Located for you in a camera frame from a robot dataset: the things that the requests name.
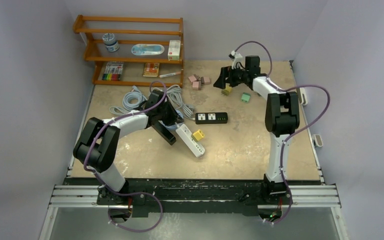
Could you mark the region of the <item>yellow plug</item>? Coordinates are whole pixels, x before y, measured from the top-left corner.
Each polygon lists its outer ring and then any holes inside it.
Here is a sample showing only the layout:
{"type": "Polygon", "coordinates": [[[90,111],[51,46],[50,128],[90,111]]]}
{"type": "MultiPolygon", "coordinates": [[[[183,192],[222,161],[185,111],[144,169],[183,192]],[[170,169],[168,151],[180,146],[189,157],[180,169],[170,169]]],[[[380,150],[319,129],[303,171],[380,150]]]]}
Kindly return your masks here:
{"type": "Polygon", "coordinates": [[[196,142],[199,142],[200,140],[202,140],[204,137],[205,137],[205,134],[204,132],[201,130],[201,129],[198,129],[197,131],[195,131],[191,137],[196,141],[196,142]]]}
{"type": "Polygon", "coordinates": [[[221,90],[221,93],[225,96],[229,96],[232,92],[232,87],[231,86],[226,86],[224,89],[221,90]]]}

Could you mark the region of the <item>white power strip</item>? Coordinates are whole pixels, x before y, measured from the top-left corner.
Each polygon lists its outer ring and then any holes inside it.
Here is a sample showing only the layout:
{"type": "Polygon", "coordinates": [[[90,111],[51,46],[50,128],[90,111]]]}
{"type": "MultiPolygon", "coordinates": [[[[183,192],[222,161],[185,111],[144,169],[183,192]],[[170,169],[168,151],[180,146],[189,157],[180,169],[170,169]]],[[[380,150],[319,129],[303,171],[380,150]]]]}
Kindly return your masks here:
{"type": "Polygon", "coordinates": [[[178,125],[175,132],[191,150],[195,157],[199,158],[205,153],[205,148],[201,145],[201,143],[193,139],[193,133],[185,124],[178,125]]]}

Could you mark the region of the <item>pink plug strip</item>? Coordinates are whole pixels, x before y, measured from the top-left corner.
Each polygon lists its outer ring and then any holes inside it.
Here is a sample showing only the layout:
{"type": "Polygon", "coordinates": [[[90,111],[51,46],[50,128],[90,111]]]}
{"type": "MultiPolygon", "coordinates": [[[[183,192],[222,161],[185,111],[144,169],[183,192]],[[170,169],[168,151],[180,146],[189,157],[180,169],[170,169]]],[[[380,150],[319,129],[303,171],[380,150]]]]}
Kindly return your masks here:
{"type": "Polygon", "coordinates": [[[211,79],[208,76],[202,76],[200,80],[203,85],[209,85],[211,83],[211,79]]]}

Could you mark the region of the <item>black power strip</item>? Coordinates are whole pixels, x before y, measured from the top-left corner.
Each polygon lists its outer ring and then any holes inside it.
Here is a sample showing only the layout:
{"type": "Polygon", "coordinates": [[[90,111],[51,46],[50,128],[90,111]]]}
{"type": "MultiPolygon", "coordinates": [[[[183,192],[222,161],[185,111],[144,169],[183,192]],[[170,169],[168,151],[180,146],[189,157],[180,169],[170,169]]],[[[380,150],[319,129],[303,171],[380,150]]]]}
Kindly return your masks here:
{"type": "Polygon", "coordinates": [[[176,137],[159,121],[152,125],[152,128],[169,144],[173,145],[176,142],[176,137]]]}
{"type": "Polygon", "coordinates": [[[228,121],[227,112],[197,112],[195,114],[197,125],[227,124],[228,121]]]}

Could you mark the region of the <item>round blue power socket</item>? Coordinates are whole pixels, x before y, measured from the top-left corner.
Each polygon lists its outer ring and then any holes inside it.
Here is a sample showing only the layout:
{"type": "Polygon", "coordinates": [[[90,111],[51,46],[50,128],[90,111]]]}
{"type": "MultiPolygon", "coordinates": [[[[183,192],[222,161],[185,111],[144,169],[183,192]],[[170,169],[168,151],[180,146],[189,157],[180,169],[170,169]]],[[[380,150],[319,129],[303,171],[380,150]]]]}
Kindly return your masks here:
{"type": "Polygon", "coordinates": [[[181,111],[176,110],[178,119],[175,120],[174,124],[172,125],[165,125],[165,128],[169,131],[175,131],[178,127],[180,127],[184,123],[184,116],[181,111]]]}

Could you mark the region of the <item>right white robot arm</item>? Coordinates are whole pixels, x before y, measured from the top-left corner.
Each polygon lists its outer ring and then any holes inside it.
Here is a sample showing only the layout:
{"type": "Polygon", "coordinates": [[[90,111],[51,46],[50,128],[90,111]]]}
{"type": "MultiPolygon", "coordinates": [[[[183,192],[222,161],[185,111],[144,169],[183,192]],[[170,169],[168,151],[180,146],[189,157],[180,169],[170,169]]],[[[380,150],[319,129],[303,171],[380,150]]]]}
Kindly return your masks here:
{"type": "Polygon", "coordinates": [[[270,154],[263,177],[260,196],[268,204],[287,194],[287,160],[291,138],[300,126],[298,95],[286,91],[273,83],[269,76],[261,73],[260,58],[256,55],[242,57],[238,52],[229,54],[231,66],[222,67],[214,87],[224,89],[227,85],[247,85],[266,100],[265,128],[270,136],[270,154]]]}

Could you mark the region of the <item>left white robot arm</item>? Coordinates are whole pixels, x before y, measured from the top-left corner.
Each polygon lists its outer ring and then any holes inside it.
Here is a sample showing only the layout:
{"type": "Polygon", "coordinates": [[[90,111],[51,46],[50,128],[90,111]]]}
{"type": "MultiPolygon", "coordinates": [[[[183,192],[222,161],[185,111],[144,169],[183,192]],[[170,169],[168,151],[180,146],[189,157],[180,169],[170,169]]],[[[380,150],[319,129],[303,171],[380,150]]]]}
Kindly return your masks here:
{"type": "Polygon", "coordinates": [[[137,101],[137,106],[125,115],[111,119],[90,118],[73,149],[73,157],[83,164],[108,189],[109,197],[118,205],[126,203],[129,182],[117,170],[114,160],[119,139],[133,132],[153,128],[170,145],[176,137],[168,126],[179,126],[184,118],[175,110],[167,95],[154,89],[149,97],[137,101]]]}

